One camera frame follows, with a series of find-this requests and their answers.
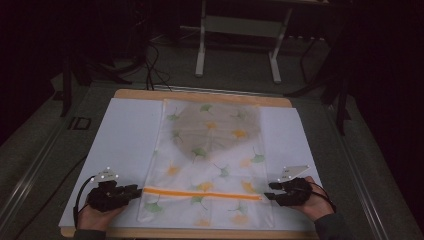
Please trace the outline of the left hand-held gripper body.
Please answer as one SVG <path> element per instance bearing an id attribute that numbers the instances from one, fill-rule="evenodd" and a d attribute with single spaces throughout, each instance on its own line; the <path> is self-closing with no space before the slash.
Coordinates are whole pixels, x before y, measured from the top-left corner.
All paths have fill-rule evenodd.
<path id="1" fill-rule="evenodd" d="M 117 186 L 118 175 L 110 168 L 90 178 L 90 183 L 97 183 L 88 196 L 86 203 L 100 212 L 107 212 L 126 206 L 128 200 L 124 196 L 124 187 Z"/>

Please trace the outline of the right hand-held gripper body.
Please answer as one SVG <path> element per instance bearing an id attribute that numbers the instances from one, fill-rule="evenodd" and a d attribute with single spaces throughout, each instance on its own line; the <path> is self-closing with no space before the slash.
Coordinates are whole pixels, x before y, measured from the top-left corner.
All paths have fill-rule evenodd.
<path id="1" fill-rule="evenodd" d="M 309 168 L 309 165 L 283 168 L 281 177 L 283 194 L 279 199 L 281 206 L 300 206 L 310 198 L 312 187 L 304 178 L 300 177 Z"/>

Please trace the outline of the leaf print mesh laundry bag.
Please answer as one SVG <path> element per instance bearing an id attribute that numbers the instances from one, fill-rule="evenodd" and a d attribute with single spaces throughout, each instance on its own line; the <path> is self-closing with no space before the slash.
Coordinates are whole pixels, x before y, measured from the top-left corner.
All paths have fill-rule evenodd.
<path id="1" fill-rule="evenodd" d="M 162 130 L 141 199 L 138 221 L 151 227 L 271 229 L 264 144 L 261 149 L 190 159 Z"/>

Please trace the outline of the white board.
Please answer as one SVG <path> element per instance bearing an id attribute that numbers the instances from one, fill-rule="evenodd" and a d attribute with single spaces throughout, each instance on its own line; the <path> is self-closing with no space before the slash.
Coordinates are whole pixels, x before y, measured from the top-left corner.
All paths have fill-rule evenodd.
<path id="1" fill-rule="evenodd" d="M 97 185 L 97 183 L 90 183 L 90 178 L 106 167 L 110 167 L 118 175 L 117 180 L 120 184 L 137 184 L 142 189 L 144 188 L 156 146 L 164 101 L 119 98 L 110 101 L 88 158 L 59 222 L 60 227 L 73 226 L 73 207 L 84 204 L 87 194 Z M 300 177 L 316 177 L 318 172 L 297 110 L 284 107 L 252 106 L 260 109 L 267 183 L 281 182 L 282 170 L 286 166 L 309 165 L 310 168 Z M 138 221 L 141 199 L 142 197 L 129 204 L 125 212 L 115 220 L 114 227 L 228 230 L 144 225 Z M 272 206 L 274 227 L 255 230 L 313 230 L 312 221 L 303 214 L 288 207 L 282 207 L 274 201 L 269 201 Z"/>

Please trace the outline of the black metal stand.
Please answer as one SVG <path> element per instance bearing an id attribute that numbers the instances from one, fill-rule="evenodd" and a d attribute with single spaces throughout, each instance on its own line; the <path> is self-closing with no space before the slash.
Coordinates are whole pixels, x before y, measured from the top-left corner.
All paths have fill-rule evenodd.
<path id="1" fill-rule="evenodd" d="M 61 117 L 65 117 L 72 106 L 72 76 L 75 76 L 80 84 L 88 86 L 92 82 L 89 73 L 91 69 L 115 83 L 130 84 L 130 81 L 124 80 L 120 74 L 136 69 L 139 64 L 140 61 L 136 59 L 128 66 L 112 69 L 83 54 L 65 54 L 62 63 L 62 90 L 57 92 L 57 96 L 62 101 Z"/>
<path id="2" fill-rule="evenodd" d="M 298 90 L 286 93 L 287 97 L 300 97 L 315 89 L 323 87 L 320 101 L 324 105 L 335 105 L 335 126 L 340 135 L 345 135 L 344 122 L 348 117 L 346 111 L 349 78 L 352 64 L 351 36 L 342 31 L 331 44 L 330 50 L 311 83 Z"/>

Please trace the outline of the white metal stand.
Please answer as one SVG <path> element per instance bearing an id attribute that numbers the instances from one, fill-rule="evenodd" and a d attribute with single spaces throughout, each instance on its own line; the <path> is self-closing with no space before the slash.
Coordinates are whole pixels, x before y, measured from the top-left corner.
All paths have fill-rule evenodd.
<path id="1" fill-rule="evenodd" d="M 282 22 L 208 15 L 206 13 L 206 8 L 207 0 L 201 0 L 200 41 L 195 67 L 195 76 L 202 77 L 204 73 L 206 54 L 205 40 L 207 32 L 268 38 L 274 37 L 276 44 L 275 47 L 268 52 L 268 60 L 273 81 L 275 84 L 280 84 L 282 82 L 282 78 L 280 75 L 277 57 L 288 28 L 293 8 L 289 7 L 285 11 Z"/>

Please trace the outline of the metal floor rail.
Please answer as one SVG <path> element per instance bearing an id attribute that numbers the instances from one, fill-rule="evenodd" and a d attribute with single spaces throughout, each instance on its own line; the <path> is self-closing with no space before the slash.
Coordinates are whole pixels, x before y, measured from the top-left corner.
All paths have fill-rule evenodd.
<path id="1" fill-rule="evenodd" d="M 68 115 L 59 119 L 59 122 L 54 126 L 53 131 L 48 135 L 47 140 L 43 143 L 39 152 L 35 155 L 34 160 L 29 165 L 27 171 L 18 181 L 11 196 L 6 201 L 5 205 L 0 209 L 0 220 L 3 223 L 10 221 L 16 212 L 19 210 L 27 195 L 41 171 L 42 166 L 50 154 L 51 149 L 56 143 L 60 134 L 73 122 L 73 115 Z"/>
<path id="2" fill-rule="evenodd" d="M 364 182 L 363 175 L 361 174 L 359 165 L 352 152 L 352 148 L 348 145 L 345 135 L 336 126 L 336 108 L 333 105 L 323 106 L 326 116 L 332 124 L 333 130 L 338 136 L 339 142 L 343 146 L 345 157 L 347 158 L 348 169 L 351 175 L 352 184 L 358 196 L 361 207 L 366 216 L 367 223 L 370 226 L 374 240 L 388 240 L 388 235 L 385 227 L 383 226 L 379 213 L 375 207 L 374 201 L 368 191 L 366 183 Z"/>

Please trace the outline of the black floor bracket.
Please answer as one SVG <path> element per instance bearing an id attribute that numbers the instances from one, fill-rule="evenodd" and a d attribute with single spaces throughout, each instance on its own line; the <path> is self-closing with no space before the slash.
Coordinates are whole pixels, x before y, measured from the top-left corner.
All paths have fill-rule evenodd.
<path id="1" fill-rule="evenodd" d="M 92 120 L 86 117 L 73 117 L 69 123 L 68 130 L 88 130 L 91 126 Z"/>

